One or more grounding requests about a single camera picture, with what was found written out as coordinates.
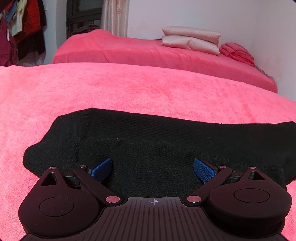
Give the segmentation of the lower pale pink pillow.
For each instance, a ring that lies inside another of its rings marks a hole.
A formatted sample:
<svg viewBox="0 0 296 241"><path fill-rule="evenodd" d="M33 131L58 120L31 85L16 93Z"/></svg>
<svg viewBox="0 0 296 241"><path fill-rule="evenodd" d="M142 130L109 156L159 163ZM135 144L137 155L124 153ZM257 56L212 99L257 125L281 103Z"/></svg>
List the lower pale pink pillow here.
<svg viewBox="0 0 296 241"><path fill-rule="evenodd" d="M169 35L162 37L162 46L181 48L193 51L199 51L203 53L219 55L220 51L217 45L207 42L198 38Z"/></svg>

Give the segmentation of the pink covered far bed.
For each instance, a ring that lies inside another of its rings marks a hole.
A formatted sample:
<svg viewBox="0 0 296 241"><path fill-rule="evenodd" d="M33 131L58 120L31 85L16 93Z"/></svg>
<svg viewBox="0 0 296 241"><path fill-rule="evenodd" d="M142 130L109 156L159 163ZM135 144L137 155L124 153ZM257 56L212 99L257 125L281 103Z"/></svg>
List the pink covered far bed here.
<svg viewBox="0 0 296 241"><path fill-rule="evenodd" d="M278 86L256 67L194 50L165 47L160 40L117 37L106 30L71 36L56 51L53 63L99 62L186 70L244 82L272 92Z"/></svg>

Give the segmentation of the pale pink curtain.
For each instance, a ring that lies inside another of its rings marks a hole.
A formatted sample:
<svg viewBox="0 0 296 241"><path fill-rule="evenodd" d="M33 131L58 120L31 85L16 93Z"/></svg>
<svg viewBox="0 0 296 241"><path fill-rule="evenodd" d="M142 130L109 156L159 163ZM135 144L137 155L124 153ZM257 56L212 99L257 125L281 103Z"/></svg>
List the pale pink curtain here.
<svg viewBox="0 0 296 241"><path fill-rule="evenodd" d="M104 0L100 28L119 37L127 36L129 0Z"/></svg>

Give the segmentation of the black knit pants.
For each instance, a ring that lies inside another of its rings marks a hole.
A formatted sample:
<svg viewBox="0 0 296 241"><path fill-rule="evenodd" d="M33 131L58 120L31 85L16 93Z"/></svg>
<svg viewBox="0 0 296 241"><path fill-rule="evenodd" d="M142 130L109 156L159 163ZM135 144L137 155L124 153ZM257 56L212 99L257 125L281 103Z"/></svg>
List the black knit pants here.
<svg viewBox="0 0 296 241"><path fill-rule="evenodd" d="M112 160L106 185L128 197L186 196L201 186L195 159L236 172L257 167L282 187L295 180L295 123L219 124L90 108L61 115L27 148L37 176Z"/></svg>

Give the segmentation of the hanging clothes rack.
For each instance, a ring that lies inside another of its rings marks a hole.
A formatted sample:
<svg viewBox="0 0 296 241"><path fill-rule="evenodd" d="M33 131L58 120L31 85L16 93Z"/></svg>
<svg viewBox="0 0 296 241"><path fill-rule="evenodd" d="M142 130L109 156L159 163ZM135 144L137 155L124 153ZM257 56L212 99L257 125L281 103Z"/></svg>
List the hanging clothes rack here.
<svg viewBox="0 0 296 241"><path fill-rule="evenodd" d="M42 1L1 1L1 66L43 64L46 25Z"/></svg>

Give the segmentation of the pink blanket near bed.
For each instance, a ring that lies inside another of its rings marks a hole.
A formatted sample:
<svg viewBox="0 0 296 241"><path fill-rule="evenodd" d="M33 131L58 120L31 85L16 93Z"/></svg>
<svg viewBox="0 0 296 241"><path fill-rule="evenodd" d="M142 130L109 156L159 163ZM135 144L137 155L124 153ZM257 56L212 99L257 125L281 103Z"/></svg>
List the pink blanket near bed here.
<svg viewBox="0 0 296 241"><path fill-rule="evenodd" d="M1 239L25 232L18 208L37 177L23 166L56 117L87 108L208 123L295 121L295 102L242 82L199 73L110 63L1 68Z"/></svg>

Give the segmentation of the dark window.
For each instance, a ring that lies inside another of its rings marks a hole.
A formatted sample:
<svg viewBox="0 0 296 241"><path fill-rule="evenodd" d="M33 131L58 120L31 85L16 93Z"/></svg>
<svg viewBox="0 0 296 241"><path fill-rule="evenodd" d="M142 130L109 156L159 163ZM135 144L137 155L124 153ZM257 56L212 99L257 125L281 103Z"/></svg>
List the dark window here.
<svg viewBox="0 0 296 241"><path fill-rule="evenodd" d="M66 36L86 32L85 28L100 29L102 0L68 0L66 7Z"/></svg>

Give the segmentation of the upper pale pink pillow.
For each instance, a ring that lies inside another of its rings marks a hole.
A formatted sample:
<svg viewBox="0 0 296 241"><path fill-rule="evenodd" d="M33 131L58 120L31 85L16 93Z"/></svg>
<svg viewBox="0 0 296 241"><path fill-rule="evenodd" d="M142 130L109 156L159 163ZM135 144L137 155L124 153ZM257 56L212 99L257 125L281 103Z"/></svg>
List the upper pale pink pillow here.
<svg viewBox="0 0 296 241"><path fill-rule="evenodd" d="M219 32L180 26L164 27L163 33L165 34L165 36L178 35L193 37L213 43L217 46L219 45L219 38L221 37L221 34Z"/></svg>

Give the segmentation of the folded pink blanket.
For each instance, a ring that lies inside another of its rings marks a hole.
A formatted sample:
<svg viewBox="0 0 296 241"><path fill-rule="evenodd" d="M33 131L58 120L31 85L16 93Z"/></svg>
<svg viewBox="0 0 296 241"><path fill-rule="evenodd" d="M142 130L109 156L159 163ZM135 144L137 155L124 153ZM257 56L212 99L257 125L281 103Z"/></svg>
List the folded pink blanket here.
<svg viewBox="0 0 296 241"><path fill-rule="evenodd" d="M227 42L222 44L219 48L219 51L221 54L233 60L248 64L250 66L255 66L254 57L247 49L237 43Z"/></svg>

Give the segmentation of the pale pink pillow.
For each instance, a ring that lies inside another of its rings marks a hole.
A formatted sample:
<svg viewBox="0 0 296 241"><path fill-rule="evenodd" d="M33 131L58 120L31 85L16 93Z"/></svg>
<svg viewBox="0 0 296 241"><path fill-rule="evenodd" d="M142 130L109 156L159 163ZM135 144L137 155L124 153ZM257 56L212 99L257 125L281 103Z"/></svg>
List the pale pink pillow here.
<svg viewBox="0 0 296 241"><path fill-rule="evenodd" d="M219 38L221 37L221 34L219 32L180 26L164 27L163 33L165 34L165 36L178 35L193 37L213 43L217 46L219 45Z"/></svg>
<svg viewBox="0 0 296 241"><path fill-rule="evenodd" d="M203 53L219 55L220 51L217 45L207 42L198 38L169 35L162 37L162 46L181 48L193 51L199 51Z"/></svg>

